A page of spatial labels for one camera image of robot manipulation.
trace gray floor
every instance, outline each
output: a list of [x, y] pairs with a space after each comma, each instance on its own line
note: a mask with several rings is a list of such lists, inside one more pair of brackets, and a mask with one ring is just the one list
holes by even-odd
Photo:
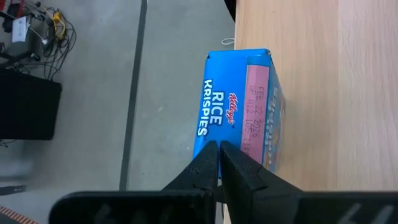
[[[58, 81], [52, 141], [25, 141], [33, 160], [28, 191], [0, 204], [47, 222], [52, 204], [77, 190], [117, 190], [140, 1], [44, 0], [78, 32]], [[192, 158], [203, 65], [231, 49], [234, 24], [222, 0], [149, 0], [137, 96], [129, 189], [161, 189]]]

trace cereal box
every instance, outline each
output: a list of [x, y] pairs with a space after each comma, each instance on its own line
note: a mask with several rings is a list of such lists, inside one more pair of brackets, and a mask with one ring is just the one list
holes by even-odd
[[227, 140], [275, 172], [285, 99], [267, 49], [210, 52], [193, 158], [208, 141]]

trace pink label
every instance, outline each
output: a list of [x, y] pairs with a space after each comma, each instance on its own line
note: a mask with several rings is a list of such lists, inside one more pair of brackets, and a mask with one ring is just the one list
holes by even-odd
[[241, 150], [261, 164], [266, 127], [269, 67], [248, 65]]

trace wooden table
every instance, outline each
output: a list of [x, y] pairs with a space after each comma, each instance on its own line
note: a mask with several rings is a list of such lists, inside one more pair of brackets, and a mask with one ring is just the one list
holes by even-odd
[[287, 99], [277, 175], [398, 190], [398, 1], [238, 0], [235, 39], [271, 50]]

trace black equipment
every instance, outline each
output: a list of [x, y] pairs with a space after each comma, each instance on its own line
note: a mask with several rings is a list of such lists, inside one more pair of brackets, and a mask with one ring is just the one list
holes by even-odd
[[0, 69], [0, 139], [52, 139], [61, 84]]
[[214, 223], [217, 201], [232, 223], [398, 222], [397, 193], [303, 192], [228, 141], [213, 141], [163, 190], [70, 194], [49, 223]]

